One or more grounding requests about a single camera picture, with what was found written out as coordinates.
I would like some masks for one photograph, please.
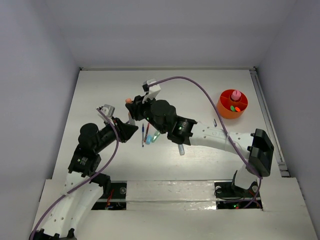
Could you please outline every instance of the pen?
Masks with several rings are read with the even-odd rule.
[[[146,127],[145,136],[144,136],[144,142],[147,141],[148,131],[149,131],[150,123],[148,122],[148,126]]]
[[[145,132],[145,125],[142,123],[142,147],[144,147],[144,132]]]

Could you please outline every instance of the blue pen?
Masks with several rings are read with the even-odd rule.
[[[142,123],[142,147],[144,147],[144,132],[145,132],[145,125]]]

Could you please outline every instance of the screw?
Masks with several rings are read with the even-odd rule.
[[[258,186],[253,186],[252,191],[254,191],[256,193],[258,191]]]
[[[123,186],[120,188],[120,194],[126,194],[127,189]]]
[[[217,194],[222,193],[222,187],[221,187],[221,186],[216,186],[216,187],[215,187],[215,192],[216,192]]]

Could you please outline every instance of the orange container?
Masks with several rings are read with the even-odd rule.
[[[228,89],[221,93],[218,104],[216,105],[218,112],[225,119],[236,119],[240,117],[248,106],[248,99],[242,92],[239,100],[234,101],[231,99],[234,90],[235,89]],[[238,107],[240,111],[232,111],[231,106]]]

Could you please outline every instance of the marker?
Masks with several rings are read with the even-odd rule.
[[[151,142],[154,143],[159,136],[160,136],[160,132],[156,131],[151,139]]]
[[[144,136],[144,142],[147,141],[149,127],[150,127],[150,122],[148,122],[148,126],[146,127],[145,136]]]
[[[146,138],[145,144],[149,145],[151,143],[152,140],[152,136],[149,134]]]
[[[144,147],[144,132],[145,132],[145,125],[142,123],[142,147]]]

